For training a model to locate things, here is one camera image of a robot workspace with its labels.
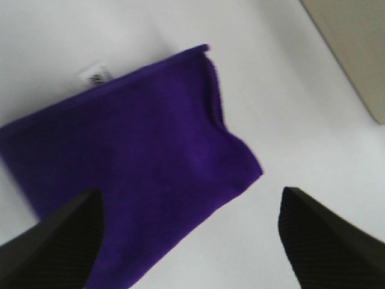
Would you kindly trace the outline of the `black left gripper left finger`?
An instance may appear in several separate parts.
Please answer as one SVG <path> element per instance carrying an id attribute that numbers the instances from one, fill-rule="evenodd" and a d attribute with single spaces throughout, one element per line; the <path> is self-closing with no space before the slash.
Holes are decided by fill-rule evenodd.
<path id="1" fill-rule="evenodd" d="M 84 288 L 104 231 L 102 193 L 86 190 L 1 245 L 1 288 Z"/>

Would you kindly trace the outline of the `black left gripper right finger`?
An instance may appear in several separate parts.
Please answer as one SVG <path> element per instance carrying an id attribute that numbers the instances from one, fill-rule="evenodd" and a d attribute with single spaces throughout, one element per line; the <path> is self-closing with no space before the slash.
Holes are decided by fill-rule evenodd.
<path id="1" fill-rule="evenodd" d="M 283 189 L 278 229 L 301 288 L 384 288 L 384 243 L 299 188 Z"/>

